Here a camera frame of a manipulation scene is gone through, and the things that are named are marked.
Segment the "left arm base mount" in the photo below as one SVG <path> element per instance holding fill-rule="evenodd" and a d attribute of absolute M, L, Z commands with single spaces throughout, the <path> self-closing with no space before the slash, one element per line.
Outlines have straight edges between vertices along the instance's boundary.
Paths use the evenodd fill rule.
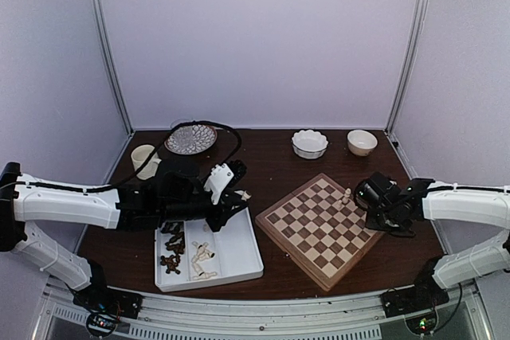
<path fill-rule="evenodd" d="M 107 315 L 114 319 L 137 319 L 143 296 L 137 293 L 107 288 L 104 291 L 74 291 L 73 303 L 89 313 Z"/>

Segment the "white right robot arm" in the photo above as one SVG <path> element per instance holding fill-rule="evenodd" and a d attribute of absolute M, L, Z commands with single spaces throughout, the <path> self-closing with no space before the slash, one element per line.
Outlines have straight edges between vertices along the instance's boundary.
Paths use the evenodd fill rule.
<path fill-rule="evenodd" d="M 412 307 L 427 308 L 443 291 L 467 279 L 509 270 L 509 187 L 466 186 L 413 178 L 401 188 L 375 172 L 353 192 L 366 213 L 365 227 L 411 237 L 415 221 L 463 221 L 499 227 L 494 237 L 453 255 L 429 260 L 408 294 Z"/>

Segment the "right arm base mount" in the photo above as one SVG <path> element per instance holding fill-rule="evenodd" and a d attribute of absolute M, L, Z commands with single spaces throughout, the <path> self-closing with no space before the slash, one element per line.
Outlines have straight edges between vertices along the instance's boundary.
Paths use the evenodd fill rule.
<path fill-rule="evenodd" d="M 446 291 L 430 292 L 416 287 L 387 291 L 382 293 L 380 298 L 387 318 L 433 310 L 449 301 Z"/>

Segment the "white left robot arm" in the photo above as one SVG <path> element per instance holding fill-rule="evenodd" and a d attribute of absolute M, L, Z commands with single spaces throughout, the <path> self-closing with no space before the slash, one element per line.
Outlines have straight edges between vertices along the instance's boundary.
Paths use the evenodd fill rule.
<path fill-rule="evenodd" d="M 122 232 L 154 231 L 165 222 L 205 220 L 214 232 L 248 205 L 249 193 L 235 190 L 245 174 L 241 161 L 215 166 L 201 182 L 179 167 L 139 185 L 51 183 L 9 162 L 1 172 L 1 250 L 18 252 L 43 272 L 82 293 L 97 311 L 114 305 L 102 267 L 63 248 L 37 221 L 94 225 Z"/>

